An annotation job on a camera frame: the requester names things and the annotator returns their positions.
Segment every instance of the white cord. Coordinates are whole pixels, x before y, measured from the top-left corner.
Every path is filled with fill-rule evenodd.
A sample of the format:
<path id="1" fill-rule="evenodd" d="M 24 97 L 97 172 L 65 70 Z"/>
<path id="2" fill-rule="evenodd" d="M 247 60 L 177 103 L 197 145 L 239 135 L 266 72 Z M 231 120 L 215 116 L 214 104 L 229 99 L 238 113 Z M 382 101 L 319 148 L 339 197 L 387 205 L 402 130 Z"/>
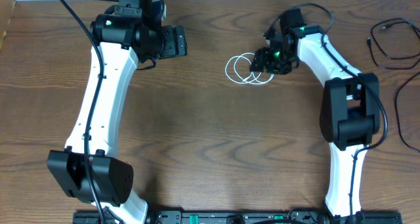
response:
<path id="1" fill-rule="evenodd" d="M 240 55 L 240 56 L 233 56 L 229 61 L 228 61 L 228 63 L 226 63 L 226 67 L 224 68 L 224 73 L 226 74 L 226 76 L 230 79 L 230 81 L 232 81 L 232 82 L 234 82 L 234 83 L 239 83 L 239 84 L 246 84 L 246 83 L 250 83 L 250 84 L 253 84 L 253 85 L 263 85 L 263 84 L 265 84 L 265 83 L 268 83 L 270 80 L 272 80 L 273 79 L 273 77 L 274 77 L 274 75 L 272 74 L 271 76 L 270 76 L 270 78 L 267 80 L 267 81 L 259 81 L 258 80 L 258 78 L 261 76 L 261 73 L 259 73 L 258 74 L 258 76 L 257 77 L 255 77 L 255 74 L 254 74 L 254 72 L 251 72 L 251 74 L 248 76 L 248 77 L 246 77 L 245 79 L 244 78 L 242 78 L 240 75 L 239 75 L 239 73 L 236 71 L 236 63 L 238 63 L 238 60 L 240 59 L 240 58 L 243 58 L 243 59 L 245 59 L 245 60 L 247 60 L 248 62 L 249 62 L 249 65 L 251 65 L 252 63 L 251 63 L 251 61 L 248 59 L 248 58 L 246 58 L 246 57 L 244 57 L 244 55 L 255 55 L 254 53 L 244 53 L 244 54 L 242 54 L 242 55 Z M 229 63 L 233 60 L 233 59 L 235 59 L 236 58 L 236 61 L 235 61 L 235 64 L 234 64 L 234 71 L 235 71 L 235 74 L 241 79 L 241 81 L 236 81 L 236 80 L 234 80 L 234 79 L 232 79 L 230 76 L 229 76 L 229 74 L 228 74 L 228 67 L 229 67 Z"/>

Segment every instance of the white rope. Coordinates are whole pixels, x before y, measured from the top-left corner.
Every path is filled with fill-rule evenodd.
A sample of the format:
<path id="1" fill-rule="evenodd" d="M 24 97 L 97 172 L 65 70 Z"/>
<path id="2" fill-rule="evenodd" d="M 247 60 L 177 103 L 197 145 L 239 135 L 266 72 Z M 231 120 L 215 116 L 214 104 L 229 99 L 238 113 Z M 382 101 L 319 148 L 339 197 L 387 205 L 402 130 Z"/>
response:
<path id="1" fill-rule="evenodd" d="M 244 57 L 245 55 L 255 55 L 254 53 L 244 53 L 244 54 L 242 54 L 242 55 L 240 55 L 240 56 L 233 56 L 229 61 L 228 61 L 228 63 L 226 63 L 226 67 L 224 68 L 224 73 L 226 74 L 226 76 L 230 79 L 230 81 L 232 81 L 232 82 L 234 82 L 234 83 L 239 83 L 239 84 L 246 84 L 246 83 L 250 83 L 250 84 L 253 84 L 253 85 L 263 85 L 263 84 L 265 84 L 265 83 L 268 83 L 270 80 L 272 80 L 273 79 L 273 77 L 274 77 L 274 75 L 272 74 L 271 76 L 270 76 L 270 78 L 267 80 L 267 81 L 259 81 L 258 80 L 258 78 L 261 76 L 261 73 L 259 73 L 258 74 L 258 76 L 255 76 L 255 74 L 254 74 L 254 72 L 251 72 L 251 74 L 248 76 L 248 77 L 246 77 L 245 79 L 244 78 L 242 78 L 240 75 L 239 75 L 239 73 L 236 71 L 236 63 L 238 63 L 238 61 L 239 61 L 239 59 L 241 59 L 241 58 L 243 58 L 243 59 L 245 59 L 245 60 L 247 60 L 248 62 L 249 62 L 249 65 L 251 65 L 252 63 L 251 63 L 251 61 L 248 59 L 248 58 L 246 58 L 246 57 Z M 235 60 L 235 64 L 234 64 L 234 71 L 235 71 L 235 74 L 241 79 L 241 81 L 236 81 L 236 80 L 234 80 L 234 79 L 232 79 L 230 76 L 229 76 L 229 74 L 228 74 L 228 67 L 229 67 L 229 63 L 233 60 L 233 59 L 235 59 L 236 58 L 236 60 Z"/>

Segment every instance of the looped white string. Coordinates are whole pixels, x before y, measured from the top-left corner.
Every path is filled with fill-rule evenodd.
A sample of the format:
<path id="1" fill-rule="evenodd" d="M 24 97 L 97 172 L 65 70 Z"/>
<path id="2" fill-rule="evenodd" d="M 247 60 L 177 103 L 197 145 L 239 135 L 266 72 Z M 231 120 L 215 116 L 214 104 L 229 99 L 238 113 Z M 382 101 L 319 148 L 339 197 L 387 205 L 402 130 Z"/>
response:
<path id="1" fill-rule="evenodd" d="M 270 80 L 272 80 L 273 79 L 273 77 L 274 77 L 274 75 L 272 74 L 271 76 L 270 76 L 270 78 L 267 80 L 267 81 L 259 81 L 258 80 L 258 78 L 261 76 L 261 73 L 259 73 L 258 74 L 258 76 L 255 76 L 255 74 L 254 74 L 254 72 L 251 72 L 251 74 L 248 76 L 248 77 L 246 77 L 245 79 L 244 78 L 242 78 L 240 75 L 239 75 L 239 73 L 236 71 L 236 63 L 238 63 L 238 60 L 240 59 L 240 58 L 243 58 L 243 59 L 245 59 L 245 60 L 247 60 L 248 62 L 249 62 L 249 65 L 251 65 L 252 63 L 251 63 L 251 61 L 248 59 L 248 58 L 246 58 L 246 57 L 244 57 L 245 55 L 255 55 L 254 53 L 244 53 L 244 54 L 242 54 L 242 55 L 240 55 L 240 56 L 233 56 L 229 61 L 228 61 L 228 63 L 226 63 L 226 67 L 224 68 L 224 73 L 226 74 L 226 76 L 230 79 L 230 81 L 232 81 L 232 82 L 234 82 L 234 83 L 239 83 L 239 84 L 246 84 L 246 83 L 250 83 L 250 84 L 253 84 L 253 85 L 263 85 L 263 84 L 265 84 L 265 83 L 268 83 Z M 229 67 L 229 63 L 233 60 L 233 59 L 235 59 L 236 58 L 236 60 L 235 60 L 235 64 L 234 64 L 234 71 L 235 71 L 235 74 L 241 79 L 241 81 L 236 81 L 236 80 L 234 80 L 234 79 L 232 79 L 230 76 L 229 76 L 229 74 L 228 74 L 228 67 Z"/>

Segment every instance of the wooden table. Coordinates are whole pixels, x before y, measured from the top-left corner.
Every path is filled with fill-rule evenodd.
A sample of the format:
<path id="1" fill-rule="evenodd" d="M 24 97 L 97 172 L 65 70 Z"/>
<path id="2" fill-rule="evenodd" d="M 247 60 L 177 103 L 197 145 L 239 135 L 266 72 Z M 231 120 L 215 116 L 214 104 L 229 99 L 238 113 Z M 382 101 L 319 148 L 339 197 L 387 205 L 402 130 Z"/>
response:
<path id="1" fill-rule="evenodd" d="M 135 169 L 141 198 L 185 210 L 288 210 L 321 207 L 329 184 L 329 147 L 318 124 L 322 86 L 302 65 L 260 87 L 224 75 L 231 56 L 264 46 L 262 33 L 286 8 L 315 2 L 337 16 L 335 48 L 381 80 L 389 136 L 368 152 L 361 202 L 365 210 L 398 210 L 418 223 L 420 159 L 400 141 L 392 99 L 416 70 L 372 63 L 366 37 L 376 22 L 418 22 L 420 0 L 166 0 L 166 24 L 183 25 L 188 56 L 136 72 L 119 130 L 120 160 Z M 89 25 L 109 3 L 70 1 Z M 309 23 L 328 19 L 305 9 Z M 407 36 L 391 37 L 397 49 Z M 409 46 L 407 51 L 417 51 Z M 70 223 L 76 210 L 47 169 L 75 124 L 89 75 L 90 43 L 58 1 L 16 4 L 0 53 L 0 223 Z M 239 64 L 246 73 L 246 64 Z M 419 80 L 402 95 L 409 141 L 420 145 Z"/>

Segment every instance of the brown tabletop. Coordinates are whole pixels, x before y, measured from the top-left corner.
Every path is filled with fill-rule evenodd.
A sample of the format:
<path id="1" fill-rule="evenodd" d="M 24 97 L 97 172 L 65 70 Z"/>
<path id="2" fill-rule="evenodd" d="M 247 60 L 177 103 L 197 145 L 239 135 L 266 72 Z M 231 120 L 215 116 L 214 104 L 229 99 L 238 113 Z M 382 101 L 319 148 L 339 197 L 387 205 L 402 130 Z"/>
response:
<path id="1" fill-rule="evenodd" d="M 224 74 L 231 56 L 264 46 L 262 33 L 276 15 L 304 2 L 335 12 L 331 42 L 381 81 L 389 134 L 367 154 L 363 209 L 398 210 L 404 223 L 419 222 L 420 155 L 400 141 L 392 103 L 416 69 L 376 68 L 366 37 L 387 18 L 418 24 L 420 0 L 166 0 L 166 24 L 185 27 L 188 56 L 135 72 L 119 128 L 119 159 L 134 167 L 133 188 L 141 198 L 185 210 L 322 206 L 330 158 L 318 122 L 323 89 L 314 74 L 303 64 L 257 87 L 234 84 Z M 110 4 L 70 5 L 89 25 Z M 304 17 L 324 26 L 328 21 L 311 8 Z M 393 53 L 416 52 L 416 41 L 401 33 L 384 44 L 394 46 Z M 0 52 L 0 223 L 70 223 L 76 210 L 94 210 L 66 197 L 46 163 L 75 125 L 90 62 L 89 40 L 58 1 L 16 4 Z M 238 67 L 246 73 L 246 64 Z M 420 145 L 419 85 L 410 83 L 400 99 L 412 145 Z"/>

